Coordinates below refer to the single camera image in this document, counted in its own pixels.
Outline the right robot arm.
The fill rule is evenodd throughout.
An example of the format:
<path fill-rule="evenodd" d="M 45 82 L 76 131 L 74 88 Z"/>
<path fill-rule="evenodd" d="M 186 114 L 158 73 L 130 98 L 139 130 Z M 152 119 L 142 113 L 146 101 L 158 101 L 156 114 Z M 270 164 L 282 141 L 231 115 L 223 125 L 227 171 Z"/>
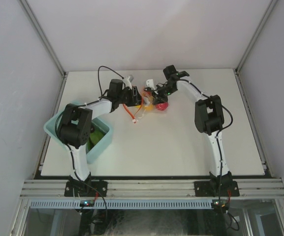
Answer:
<path fill-rule="evenodd" d="M 153 104 L 162 104 L 168 101 L 168 96 L 181 91 L 194 102 L 194 125 L 199 133 L 205 134 L 212 149 L 212 163 L 210 168 L 211 192 L 222 196 L 228 190 L 225 180 L 232 180 L 232 174 L 226 162 L 222 131 L 233 124 L 233 115 L 222 105 L 218 95 L 207 95 L 196 85 L 190 82 L 186 71 L 177 71 L 174 65 L 163 69 L 166 82 L 157 85 L 151 92 Z"/>

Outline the clear zip top bag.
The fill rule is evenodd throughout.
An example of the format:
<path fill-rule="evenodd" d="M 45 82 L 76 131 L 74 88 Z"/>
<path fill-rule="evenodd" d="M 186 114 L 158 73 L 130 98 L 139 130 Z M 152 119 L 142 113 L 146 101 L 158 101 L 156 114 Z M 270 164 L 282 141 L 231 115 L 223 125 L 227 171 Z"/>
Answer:
<path fill-rule="evenodd" d="M 149 104 L 152 104 L 154 106 L 154 109 L 152 111 L 146 111 L 146 110 L 139 110 L 137 109 L 135 106 L 134 108 L 136 109 L 135 111 L 132 111 L 128 106 L 126 106 L 125 104 L 123 104 L 123 108 L 124 110 L 128 113 L 128 115 L 130 116 L 131 120 L 133 119 L 136 119 L 137 122 L 139 120 L 141 120 L 144 115 L 146 114 L 165 114 L 167 109 L 163 112 L 161 111 L 158 111 L 156 108 L 155 108 L 155 105 L 152 103 L 154 101 L 154 97 L 151 95 L 150 92 L 146 92 L 146 91 L 143 91 L 140 93 L 140 95 L 142 96 L 142 104 L 141 106 L 143 106 L 144 104 L 147 106 Z"/>

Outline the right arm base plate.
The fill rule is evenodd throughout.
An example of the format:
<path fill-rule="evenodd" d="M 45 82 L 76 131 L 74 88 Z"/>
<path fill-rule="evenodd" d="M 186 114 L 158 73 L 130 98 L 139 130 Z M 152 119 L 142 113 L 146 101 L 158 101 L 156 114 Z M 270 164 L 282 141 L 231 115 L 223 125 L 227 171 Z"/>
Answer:
<path fill-rule="evenodd" d="M 238 183 L 232 181 L 225 185 L 215 185 L 213 186 L 210 181 L 195 181 L 194 191 L 197 197 L 239 197 L 240 192 L 238 188 Z"/>

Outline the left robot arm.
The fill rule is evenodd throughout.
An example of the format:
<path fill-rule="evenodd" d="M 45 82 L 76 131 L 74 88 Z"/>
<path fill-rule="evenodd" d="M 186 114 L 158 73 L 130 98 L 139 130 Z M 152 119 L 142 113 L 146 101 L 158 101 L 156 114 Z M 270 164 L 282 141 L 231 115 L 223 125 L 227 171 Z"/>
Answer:
<path fill-rule="evenodd" d="M 98 100 L 83 105 L 69 103 L 57 118 L 55 133 L 71 155 L 75 191 L 80 196 L 88 196 L 92 191 L 92 184 L 88 181 L 91 171 L 87 164 L 86 146 L 90 138 L 92 120 L 115 111 L 121 104 L 127 107 L 142 104 L 143 98 L 136 86 L 132 85 L 133 76 L 123 79 L 112 79 L 106 95 Z"/>

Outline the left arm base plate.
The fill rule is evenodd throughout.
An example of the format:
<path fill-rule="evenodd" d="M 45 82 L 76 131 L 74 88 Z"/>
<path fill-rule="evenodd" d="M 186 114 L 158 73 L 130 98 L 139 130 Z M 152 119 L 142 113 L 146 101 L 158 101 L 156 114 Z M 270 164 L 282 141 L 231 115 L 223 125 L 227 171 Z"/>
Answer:
<path fill-rule="evenodd" d="M 91 187 L 80 183 L 78 181 L 68 181 L 65 185 L 64 196 L 65 197 L 95 197 L 98 192 L 103 197 L 107 195 L 108 182 L 106 181 L 92 181 Z"/>

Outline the fake green vegetable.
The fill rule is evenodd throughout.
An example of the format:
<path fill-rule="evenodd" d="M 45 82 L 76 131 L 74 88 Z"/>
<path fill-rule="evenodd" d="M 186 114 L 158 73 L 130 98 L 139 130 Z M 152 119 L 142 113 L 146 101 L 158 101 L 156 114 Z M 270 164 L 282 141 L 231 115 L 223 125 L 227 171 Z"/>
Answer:
<path fill-rule="evenodd" d="M 93 132 L 91 132 L 87 143 L 88 150 L 90 151 L 104 136 L 105 133 L 99 129 L 95 129 Z"/>

